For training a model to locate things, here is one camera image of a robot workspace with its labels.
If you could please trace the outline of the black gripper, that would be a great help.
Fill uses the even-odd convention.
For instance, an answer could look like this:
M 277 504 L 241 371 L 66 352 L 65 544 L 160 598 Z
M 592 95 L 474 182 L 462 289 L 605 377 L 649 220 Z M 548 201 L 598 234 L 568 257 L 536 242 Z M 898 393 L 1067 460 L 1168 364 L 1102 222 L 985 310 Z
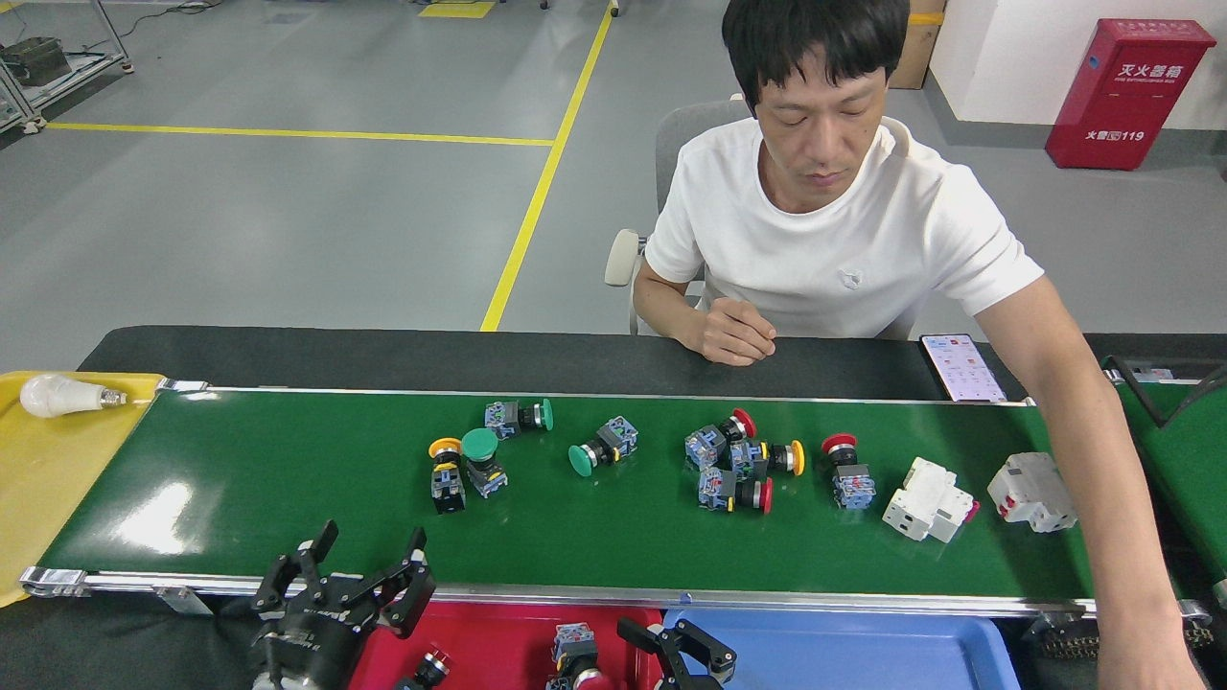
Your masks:
M 385 626 L 398 638 L 409 638 L 425 615 L 436 591 L 425 528 L 413 529 L 400 564 L 364 578 L 321 580 L 318 565 L 337 533 L 335 521 L 325 521 L 318 537 L 272 560 L 252 598 L 264 622 L 252 646 L 255 686 L 346 686 L 368 634 Z M 290 584 L 299 576 L 304 591 L 288 599 Z

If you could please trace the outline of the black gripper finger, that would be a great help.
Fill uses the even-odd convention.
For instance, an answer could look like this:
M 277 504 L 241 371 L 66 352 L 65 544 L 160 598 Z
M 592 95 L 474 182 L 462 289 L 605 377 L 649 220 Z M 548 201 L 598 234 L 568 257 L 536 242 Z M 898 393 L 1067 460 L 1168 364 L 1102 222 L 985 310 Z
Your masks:
M 674 629 L 663 625 L 643 626 L 631 618 L 618 618 L 616 631 L 631 646 L 656 659 L 661 668 L 661 681 L 658 681 L 656 689 L 681 689 L 679 669 L 686 672 L 686 663 L 681 661 L 679 637 Z
M 663 686 L 723 686 L 736 662 L 733 647 L 688 619 L 661 630 Z

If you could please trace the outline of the person's right hand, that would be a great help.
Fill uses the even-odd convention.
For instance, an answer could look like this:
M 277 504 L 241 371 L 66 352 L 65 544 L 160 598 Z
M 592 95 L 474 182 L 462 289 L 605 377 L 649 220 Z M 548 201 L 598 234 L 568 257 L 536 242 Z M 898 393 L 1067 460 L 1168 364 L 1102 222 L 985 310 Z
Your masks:
M 713 363 L 748 367 L 775 354 L 775 327 L 748 301 L 715 298 L 690 327 L 683 345 Z

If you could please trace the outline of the person's left hand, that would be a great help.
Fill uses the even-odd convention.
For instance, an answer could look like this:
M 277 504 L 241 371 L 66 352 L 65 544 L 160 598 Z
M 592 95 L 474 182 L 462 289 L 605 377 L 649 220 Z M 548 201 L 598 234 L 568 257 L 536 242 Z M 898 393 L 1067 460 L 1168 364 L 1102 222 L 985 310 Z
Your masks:
M 1205 689 L 1180 619 L 1099 620 L 1099 689 Z

